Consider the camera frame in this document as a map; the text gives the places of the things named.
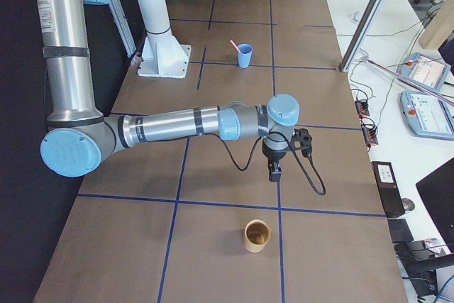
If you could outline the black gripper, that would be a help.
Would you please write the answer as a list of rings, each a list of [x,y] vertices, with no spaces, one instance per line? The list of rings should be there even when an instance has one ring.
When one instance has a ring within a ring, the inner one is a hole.
[[[280,160],[287,154],[287,149],[274,150],[265,143],[262,144],[262,153],[267,158],[270,182],[279,182],[282,175]]]

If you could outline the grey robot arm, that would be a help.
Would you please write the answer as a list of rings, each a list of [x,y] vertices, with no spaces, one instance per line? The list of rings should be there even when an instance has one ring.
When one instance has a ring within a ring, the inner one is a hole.
[[[270,180],[279,180],[281,159],[294,151],[299,102],[276,94],[266,104],[197,106],[180,84],[192,49],[173,36],[165,0],[137,0],[145,24],[143,51],[112,113],[103,115],[94,99],[84,14],[90,1],[113,0],[36,0],[52,99],[40,144],[49,169],[80,177],[140,144],[215,135],[223,142],[254,138],[262,144]]]

